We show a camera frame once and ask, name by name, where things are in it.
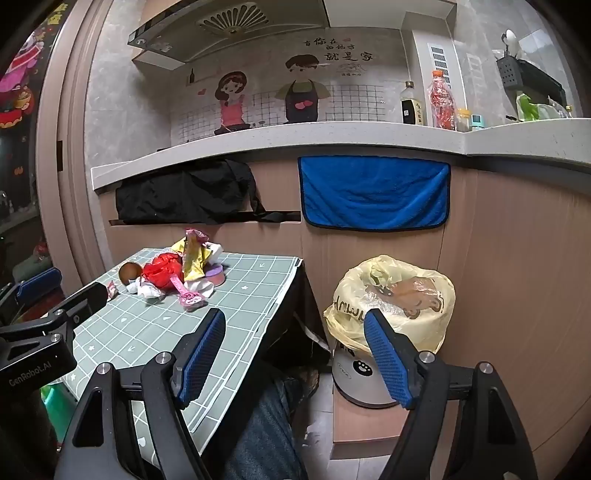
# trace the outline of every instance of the black bag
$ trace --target black bag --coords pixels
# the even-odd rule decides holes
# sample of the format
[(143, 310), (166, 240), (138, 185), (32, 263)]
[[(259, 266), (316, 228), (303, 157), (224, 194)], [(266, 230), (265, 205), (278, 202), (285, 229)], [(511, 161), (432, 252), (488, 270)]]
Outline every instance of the black bag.
[[(252, 212), (241, 212), (248, 194)], [(300, 220), (300, 212), (267, 212), (256, 194), (250, 167), (234, 160), (184, 163), (126, 179), (115, 191), (123, 223), (279, 223)]]

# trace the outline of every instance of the cartoon girl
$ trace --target cartoon girl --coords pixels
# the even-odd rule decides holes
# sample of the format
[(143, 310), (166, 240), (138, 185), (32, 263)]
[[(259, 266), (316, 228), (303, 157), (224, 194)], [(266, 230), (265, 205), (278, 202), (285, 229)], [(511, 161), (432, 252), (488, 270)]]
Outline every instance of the cartoon girl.
[(246, 75), (243, 72), (230, 72), (220, 79), (215, 96), (220, 101), (222, 126), (214, 134), (221, 135), (251, 127), (242, 119), (244, 95), (239, 94), (245, 86)]

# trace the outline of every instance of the red plastic bottle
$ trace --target red plastic bottle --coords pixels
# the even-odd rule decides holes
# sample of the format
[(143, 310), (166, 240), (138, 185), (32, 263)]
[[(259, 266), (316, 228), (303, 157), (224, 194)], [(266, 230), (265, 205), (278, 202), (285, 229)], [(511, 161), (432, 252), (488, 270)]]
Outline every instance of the red plastic bottle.
[(433, 81), (429, 86), (429, 100), (433, 114), (433, 126), (447, 130), (456, 129), (455, 103), (452, 91), (443, 80), (441, 70), (433, 70)]

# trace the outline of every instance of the blue towel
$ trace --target blue towel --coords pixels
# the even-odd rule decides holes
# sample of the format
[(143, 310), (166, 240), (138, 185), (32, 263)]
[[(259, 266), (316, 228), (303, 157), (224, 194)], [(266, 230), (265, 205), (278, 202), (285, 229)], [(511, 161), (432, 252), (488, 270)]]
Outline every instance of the blue towel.
[(450, 166), (393, 157), (301, 157), (301, 205), (322, 228), (395, 232), (435, 228), (449, 214)]

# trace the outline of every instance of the green checkered tablecloth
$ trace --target green checkered tablecloth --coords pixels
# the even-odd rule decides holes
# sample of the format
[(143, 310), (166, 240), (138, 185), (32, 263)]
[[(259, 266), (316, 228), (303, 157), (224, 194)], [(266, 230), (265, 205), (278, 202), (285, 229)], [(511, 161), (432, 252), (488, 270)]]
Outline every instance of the green checkered tablecloth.
[[(140, 265), (168, 249), (144, 248), (126, 261)], [(273, 314), (281, 304), (301, 259), (269, 255), (224, 253), (226, 282), (207, 306), (185, 312), (175, 295), (145, 300), (121, 285), (117, 265), (97, 279), (115, 282), (120, 295), (76, 331), (73, 352), (78, 365), (63, 377), (78, 399), (96, 366), (111, 362), (117, 368), (143, 365), (161, 351), (171, 351), (181, 336), (195, 331), (211, 307), (226, 316), (226, 336), (207, 377), (201, 396), (183, 411), (197, 450), (202, 453), (234, 398)], [(142, 456), (158, 461), (148, 430), (143, 402), (132, 402)]]

